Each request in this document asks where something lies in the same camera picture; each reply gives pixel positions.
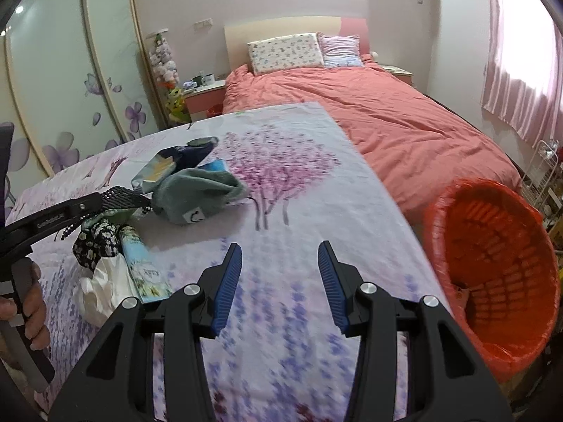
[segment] headboard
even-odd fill
[[[359,35],[360,54],[369,54],[368,25],[365,19],[323,15],[281,17],[225,26],[224,37],[227,41],[227,54],[229,55],[231,70],[237,69],[245,63],[250,63],[247,43],[277,36],[318,31],[325,35]]]

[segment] wall outlet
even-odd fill
[[[213,19],[200,20],[199,22],[196,22],[194,24],[194,28],[196,30],[199,30],[200,28],[211,27],[211,26],[213,26]]]

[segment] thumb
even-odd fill
[[[16,304],[12,300],[0,297],[0,320],[10,320],[17,312]]]

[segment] floral tablecloth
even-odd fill
[[[222,261],[230,242],[243,270],[226,328],[203,342],[218,420],[340,421],[346,411],[359,341],[333,323],[317,267],[330,240],[338,258],[394,296],[445,301],[415,235],[382,183],[317,103],[238,112],[129,142],[87,159],[25,191],[8,221],[131,178],[158,150],[217,136],[207,161],[225,159],[250,187],[249,199],[196,224],[167,223],[152,212],[133,225],[173,289]],[[81,319],[73,291],[84,269],[71,253],[77,232],[33,246],[49,307],[56,377],[38,396],[49,407],[96,334]],[[396,416],[406,402],[406,349],[399,341]],[[154,401],[165,418],[162,338],[156,339]]]

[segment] curtain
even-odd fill
[[[562,90],[563,39],[541,1],[491,0],[482,107],[533,147],[563,142]]]

